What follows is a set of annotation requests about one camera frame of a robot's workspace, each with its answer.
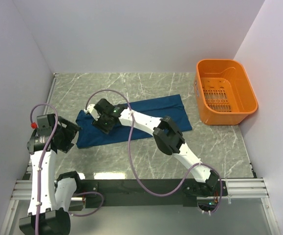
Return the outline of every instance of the blue towel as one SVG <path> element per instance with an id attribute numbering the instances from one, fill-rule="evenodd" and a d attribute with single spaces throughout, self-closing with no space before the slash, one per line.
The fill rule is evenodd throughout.
<path id="1" fill-rule="evenodd" d="M 176 122 L 181 131 L 192 130 L 184 105 L 181 101 L 180 95 L 178 94 L 132 102 L 131 108 L 135 111 L 153 117 L 163 118 L 164 116 L 170 116 Z M 82 129 L 79 131 L 79 136 L 76 143 L 78 148 L 87 148 L 109 143 L 119 143 L 128 140 L 130 127 L 118 124 L 114 126 L 114 128 L 107 135 L 98 130 L 96 127 L 92 126 L 92 121 L 93 117 L 91 115 L 86 115 L 83 110 L 79 112 L 76 123 Z M 137 140 L 149 137 L 151 137 L 151 135 L 138 129 L 134 129 L 131 139 Z"/>

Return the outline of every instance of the marble floor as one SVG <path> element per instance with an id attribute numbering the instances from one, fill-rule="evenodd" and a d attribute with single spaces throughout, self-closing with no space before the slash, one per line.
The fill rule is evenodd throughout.
<path id="1" fill-rule="evenodd" d="M 212 165 L 227 178 L 252 178 L 253 173 L 238 126 L 207 126 L 198 114 L 194 95 L 194 73 L 62 73 L 57 74 L 50 99 L 59 115 L 75 122 L 89 96 L 100 89 L 117 90 L 138 101 L 180 94 L 192 131 L 184 138 L 192 151 L 204 163 Z M 110 92 L 97 94 L 91 103 L 106 98 L 112 104 L 123 99 Z M 153 138 L 131 143 L 133 162 L 140 178 L 182 178 L 186 168 L 171 156 L 161 153 Z M 56 175 L 76 170 L 86 179 L 133 179 L 127 142 L 58 153 Z"/>

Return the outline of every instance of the orange plastic basket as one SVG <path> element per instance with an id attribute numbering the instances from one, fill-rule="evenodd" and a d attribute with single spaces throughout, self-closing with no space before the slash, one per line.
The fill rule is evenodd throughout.
<path id="1" fill-rule="evenodd" d="M 198 62 L 194 88 L 200 119 L 207 125 L 237 125 L 258 108 L 245 70 L 234 60 Z"/>

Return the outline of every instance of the white panel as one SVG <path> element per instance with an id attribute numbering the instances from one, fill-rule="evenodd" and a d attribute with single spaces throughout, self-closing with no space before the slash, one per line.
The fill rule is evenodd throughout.
<path id="1" fill-rule="evenodd" d="M 265 1 L 235 59 L 244 65 L 259 103 L 241 131 L 283 234 L 283 0 Z"/>
<path id="2" fill-rule="evenodd" d="M 263 0 L 14 2 L 55 72 L 176 72 L 233 59 Z"/>
<path id="3" fill-rule="evenodd" d="M 46 101 L 52 76 L 15 5 L 0 0 L 0 227 L 28 164 L 30 109 Z"/>

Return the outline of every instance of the purple cable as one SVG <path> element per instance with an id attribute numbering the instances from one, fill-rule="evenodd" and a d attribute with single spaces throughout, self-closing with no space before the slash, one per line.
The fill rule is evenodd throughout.
<path id="1" fill-rule="evenodd" d="M 87 109 L 88 104 L 89 104 L 90 100 L 92 99 L 92 97 L 93 97 L 94 95 L 96 95 L 97 93 L 100 93 L 100 92 L 115 92 L 115 93 L 119 94 L 119 95 L 122 96 L 122 98 L 127 102 L 127 105 L 128 105 L 128 108 L 130 109 L 130 111 L 132 111 L 131 104 L 129 103 L 129 101 L 127 100 L 127 98 L 126 98 L 123 94 L 121 94 L 120 92 L 115 91 L 115 90 L 111 90 L 111 89 L 104 89 L 104 90 L 100 90 L 100 91 L 97 91 L 97 92 L 93 93 L 93 94 L 89 97 L 89 99 L 88 99 L 88 101 L 87 101 L 87 103 L 86 103 L 85 109 Z M 135 124 L 135 117 L 134 117 L 133 113 L 131 113 L 131 118 L 132 118 L 132 124 L 131 124 L 130 134 L 129 134 L 129 137 L 128 137 L 128 156 L 129 156 L 129 161 L 130 161 L 130 165 L 131 165 L 131 170 L 132 170 L 132 172 L 133 172 L 133 174 L 134 174 L 134 176 L 135 176 L 137 182 L 139 183 L 139 185 L 140 185 L 147 193 L 149 193 L 149 194 L 151 194 L 151 195 L 153 195 L 153 196 L 157 196 L 157 197 L 170 196 L 170 195 L 172 195 L 173 193 L 175 193 L 177 190 L 179 190 L 179 188 L 181 187 L 182 183 L 185 181 L 186 177 L 188 176 L 188 174 L 190 173 L 190 171 L 191 171 L 194 167 L 196 167 L 196 166 L 198 166 L 198 165 L 206 166 L 207 168 L 209 168 L 209 169 L 211 169 L 212 171 L 214 171 L 215 174 L 218 176 L 218 179 L 219 179 L 219 184 L 220 184 L 219 201 L 218 201 L 216 207 L 215 207 L 210 213 L 216 212 L 216 211 L 218 210 L 219 205 L 221 204 L 221 198 L 222 198 L 222 193 L 223 193 L 223 189 L 222 189 L 222 188 L 223 188 L 223 185 L 222 185 L 222 180 L 221 180 L 221 177 L 220 177 L 219 173 L 218 173 L 213 167 L 211 167 L 210 165 L 207 165 L 207 164 L 204 164 L 204 163 L 196 163 L 196 164 L 194 164 L 193 166 L 191 166 L 191 167 L 187 170 L 185 176 L 184 176 L 183 179 L 180 181 L 179 185 L 178 185 L 174 190 L 172 190 L 171 192 L 168 192 L 168 193 L 158 194 L 158 193 L 152 192 L 152 191 L 150 191 L 149 189 L 147 189 L 147 187 L 145 187 L 145 186 L 142 184 L 142 182 L 140 181 L 140 179 L 139 179 L 139 177 L 138 177 L 138 175 L 137 175 L 137 172 L 136 172 L 136 170 L 135 170 L 135 168 L 134 168 L 134 166 L 133 166 L 133 162 L 132 162 L 132 158 L 131 158 L 131 136 L 132 136 L 132 132 L 133 132 L 133 126 L 134 126 L 134 124 Z"/>
<path id="2" fill-rule="evenodd" d="M 100 203 L 99 207 L 96 208 L 94 211 L 88 213 L 88 214 L 74 214 L 74 213 L 69 212 L 70 215 L 75 216 L 75 217 L 85 217 L 85 216 L 92 215 L 92 214 L 96 213 L 102 207 L 103 202 L 104 202 L 104 196 L 99 192 L 82 192 L 82 193 L 75 194 L 74 197 L 87 195 L 87 194 L 96 194 L 96 195 L 99 195 L 101 197 L 101 203 Z"/>
<path id="3" fill-rule="evenodd" d="M 43 104 L 37 104 L 35 105 L 32 110 L 30 111 L 30 123 L 33 123 L 33 112 L 34 110 L 39 107 L 39 106 L 49 106 L 51 107 L 53 110 L 54 110 L 54 113 L 55 113 L 55 123 L 54 123 L 54 127 L 53 127 L 53 130 L 47 140 L 47 142 L 45 143 L 45 146 L 43 148 L 43 152 L 42 152 L 42 155 L 40 157 L 40 160 L 39 160 L 39 164 L 38 164 L 38 168 L 42 168 L 42 165 L 43 165 L 43 160 L 44 160 L 44 156 L 45 156 L 45 153 L 46 153 L 46 150 L 51 142 L 51 139 L 52 137 L 54 136 L 54 133 L 55 133 L 55 130 L 57 129 L 57 126 L 58 126 L 58 120 L 59 120 L 59 116 L 58 116 L 58 112 L 57 110 L 51 105 L 51 104 L 46 104 L 46 103 L 43 103 Z M 40 202 L 40 199 L 41 199 L 41 187 L 42 187 L 42 172 L 41 170 L 37 171 L 37 202 Z M 36 222 L 35 222 L 35 235 L 39 235 L 39 214 L 40 214 L 40 205 L 37 205 L 37 210 L 36 210 Z"/>

